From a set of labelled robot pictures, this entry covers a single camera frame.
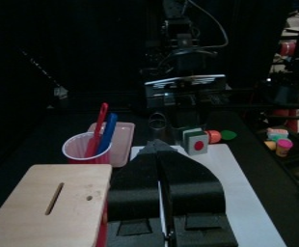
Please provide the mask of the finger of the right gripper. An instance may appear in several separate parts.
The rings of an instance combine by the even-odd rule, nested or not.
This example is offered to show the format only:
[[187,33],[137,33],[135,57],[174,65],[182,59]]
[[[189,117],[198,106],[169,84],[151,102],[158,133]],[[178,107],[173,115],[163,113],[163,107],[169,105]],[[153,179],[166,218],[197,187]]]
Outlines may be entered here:
[[171,107],[171,116],[170,116],[171,128],[174,135],[181,136],[183,129],[187,127],[186,112],[179,109],[177,106]]
[[211,113],[211,106],[210,105],[201,105],[198,107],[199,126],[202,128],[206,128],[206,126],[207,126],[210,113]]

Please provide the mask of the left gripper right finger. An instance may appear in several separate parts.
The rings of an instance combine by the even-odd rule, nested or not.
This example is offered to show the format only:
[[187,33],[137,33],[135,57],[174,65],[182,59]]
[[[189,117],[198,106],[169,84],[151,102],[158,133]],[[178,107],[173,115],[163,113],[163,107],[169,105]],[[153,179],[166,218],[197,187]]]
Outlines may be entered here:
[[158,147],[169,247],[240,247],[226,214],[222,183],[170,145]]

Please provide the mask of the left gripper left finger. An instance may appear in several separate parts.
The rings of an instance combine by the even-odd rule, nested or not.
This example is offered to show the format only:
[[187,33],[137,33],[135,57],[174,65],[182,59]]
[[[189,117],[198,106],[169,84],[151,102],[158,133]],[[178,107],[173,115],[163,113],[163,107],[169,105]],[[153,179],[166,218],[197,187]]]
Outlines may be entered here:
[[165,247],[153,142],[117,173],[109,191],[107,247]]

